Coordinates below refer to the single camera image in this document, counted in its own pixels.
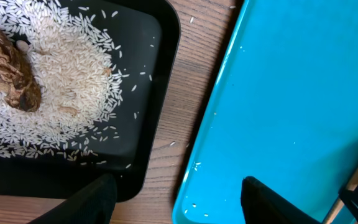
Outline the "wooden chopstick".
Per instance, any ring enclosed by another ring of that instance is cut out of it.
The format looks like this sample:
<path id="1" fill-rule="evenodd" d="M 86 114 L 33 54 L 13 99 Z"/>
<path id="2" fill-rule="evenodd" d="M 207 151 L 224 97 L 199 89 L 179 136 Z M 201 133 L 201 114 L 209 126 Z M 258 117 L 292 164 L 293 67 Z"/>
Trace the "wooden chopstick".
<path id="1" fill-rule="evenodd" d="M 346 190 L 355 190 L 358 186 L 358 167 L 356 171 L 353 173 L 351 178 L 349 179 L 348 183 L 345 186 Z M 332 223 L 338 213 L 341 211 L 342 207 L 344 206 L 344 203 L 340 198 L 338 198 L 333 207 L 330 209 L 329 213 L 327 214 L 326 218 L 323 220 L 324 224 Z"/>

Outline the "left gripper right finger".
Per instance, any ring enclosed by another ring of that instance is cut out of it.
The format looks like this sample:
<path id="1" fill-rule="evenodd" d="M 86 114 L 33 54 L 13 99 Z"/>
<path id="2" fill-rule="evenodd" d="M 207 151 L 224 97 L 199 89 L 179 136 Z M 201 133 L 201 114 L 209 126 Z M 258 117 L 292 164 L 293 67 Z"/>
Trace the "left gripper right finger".
<path id="1" fill-rule="evenodd" d="M 246 224 L 320 224 L 253 176 L 242 181 L 241 206 Z"/>

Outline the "brown food scrap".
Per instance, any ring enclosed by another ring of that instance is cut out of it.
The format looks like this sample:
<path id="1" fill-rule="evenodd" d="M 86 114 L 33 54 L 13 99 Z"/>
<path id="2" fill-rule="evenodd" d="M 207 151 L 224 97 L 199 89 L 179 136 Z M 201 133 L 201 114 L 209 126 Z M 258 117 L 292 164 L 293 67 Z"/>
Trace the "brown food scrap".
<path id="1" fill-rule="evenodd" d="M 0 92 L 12 108 L 35 112 L 42 95 L 29 62 L 0 30 Z"/>

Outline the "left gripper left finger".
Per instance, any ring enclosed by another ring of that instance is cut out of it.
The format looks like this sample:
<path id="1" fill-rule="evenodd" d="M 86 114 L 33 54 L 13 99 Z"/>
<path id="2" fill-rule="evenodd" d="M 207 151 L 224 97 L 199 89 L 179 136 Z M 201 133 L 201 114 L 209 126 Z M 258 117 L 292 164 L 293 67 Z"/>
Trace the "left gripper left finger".
<path id="1" fill-rule="evenodd" d="M 109 223 L 116 200 L 116 180 L 104 174 L 29 224 Z"/>

